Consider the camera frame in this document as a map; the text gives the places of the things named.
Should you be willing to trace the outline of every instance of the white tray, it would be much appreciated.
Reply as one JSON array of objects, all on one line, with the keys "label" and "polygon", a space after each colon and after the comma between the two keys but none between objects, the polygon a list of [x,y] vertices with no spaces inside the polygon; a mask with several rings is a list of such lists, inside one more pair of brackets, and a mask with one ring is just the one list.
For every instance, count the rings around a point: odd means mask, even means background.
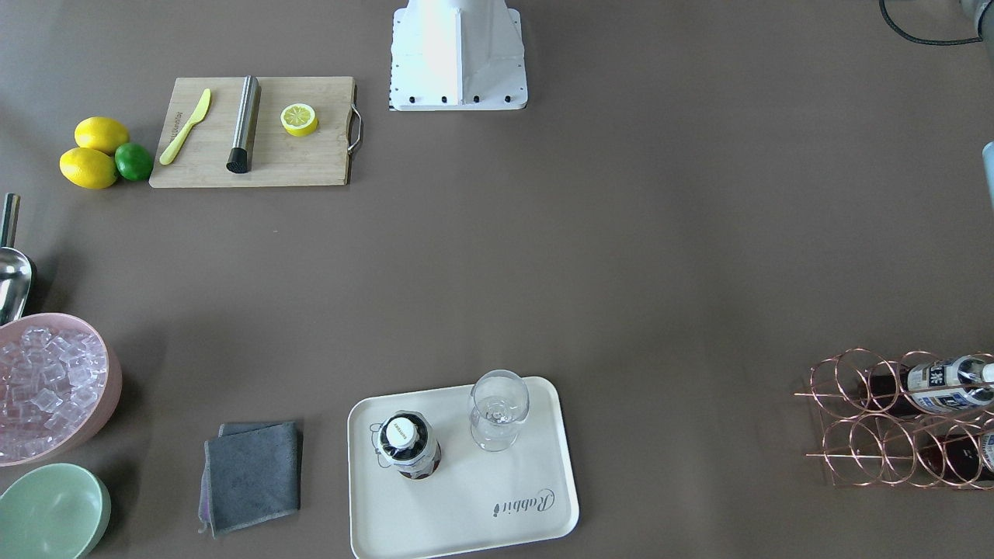
[{"label": "white tray", "polygon": [[[420,559],[563,537],[580,519],[559,393],[525,379],[528,420],[510,449],[469,435],[471,385],[367,398],[349,414],[349,523],[359,559]],[[383,468],[372,434],[397,410],[421,412],[441,444],[424,479]]]}]

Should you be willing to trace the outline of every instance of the table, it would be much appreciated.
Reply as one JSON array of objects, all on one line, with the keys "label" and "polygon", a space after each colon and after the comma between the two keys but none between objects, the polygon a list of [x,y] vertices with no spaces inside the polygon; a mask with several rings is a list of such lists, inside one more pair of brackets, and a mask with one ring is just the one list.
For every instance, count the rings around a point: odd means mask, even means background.
[{"label": "table", "polygon": [[[955,3],[895,4],[970,33]],[[975,554],[989,494],[830,486],[792,393],[850,347],[991,350],[983,47],[903,41],[874,2],[509,5],[527,108],[396,113],[397,0],[0,4],[28,310],[90,322],[124,370],[60,458],[110,490],[92,557],[348,557],[352,406],[494,368],[559,389],[580,523],[481,558]],[[151,149],[177,77],[246,74],[356,78],[350,185],[60,175],[83,118]],[[303,431],[300,512],[198,534],[203,441],[267,420]]]}]

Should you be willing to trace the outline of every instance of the black cable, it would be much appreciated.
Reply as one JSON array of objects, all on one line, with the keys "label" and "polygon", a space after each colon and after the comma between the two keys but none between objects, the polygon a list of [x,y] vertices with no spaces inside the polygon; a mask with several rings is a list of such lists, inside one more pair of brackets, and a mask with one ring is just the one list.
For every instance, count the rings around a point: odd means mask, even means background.
[{"label": "black cable", "polygon": [[981,39],[980,37],[973,37],[971,39],[957,39],[955,41],[933,41],[932,39],[919,39],[914,35],[909,35],[908,33],[905,32],[904,29],[898,27],[898,24],[894,23],[894,20],[891,19],[891,15],[887,13],[887,6],[884,5],[884,0],[880,0],[880,13],[884,16],[884,21],[887,22],[887,25],[891,26],[891,29],[893,29],[895,33],[904,37],[905,39],[908,39],[912,43],[918,43],[920,45],[935,45],[938,47],[951,47],[953,45],[968,45],[970,43],[979,43],[983,41],[983,39]]}]

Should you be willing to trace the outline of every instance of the copper wire rack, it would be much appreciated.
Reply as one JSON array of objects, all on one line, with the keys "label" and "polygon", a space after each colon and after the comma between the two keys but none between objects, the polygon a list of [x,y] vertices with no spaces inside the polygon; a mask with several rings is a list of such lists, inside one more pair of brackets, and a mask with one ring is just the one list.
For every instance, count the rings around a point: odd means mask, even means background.
[{"label": "copper wire rack", "polygon": [[[994,362],[989,353],[972,357]],[[834,485],[994,489],[978,443],[994,432],[992,406],[945,415],[891,413],[904,395],[915,392],[902,387],[901,373],[940,359],[927,351],[887,359],[855,348],[811,367],[805,390],[795,395],[814,404],[820,449],[807,455],[825,464]],[[879,375],[894,378],[893,394],[871,393],[869,379]],[[971,466],[963,465],[964,457]]]}]

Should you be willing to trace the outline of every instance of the metal ring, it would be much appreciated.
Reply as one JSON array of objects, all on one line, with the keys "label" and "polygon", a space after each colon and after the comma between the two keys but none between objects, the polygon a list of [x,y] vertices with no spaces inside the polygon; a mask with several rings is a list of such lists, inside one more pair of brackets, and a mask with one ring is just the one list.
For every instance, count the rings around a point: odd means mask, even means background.
[{"label": "metal ring", "polygon": [[359,110],[356,108],[356,104],[352,103],[352,112],[355,113],[356,118],[359,118],[359,133],[356,134],[356,141],[349,144],[349,149],[347,150],[349,155],[355,153],[359,146],[363,143],[363,115],[359,114]]}]

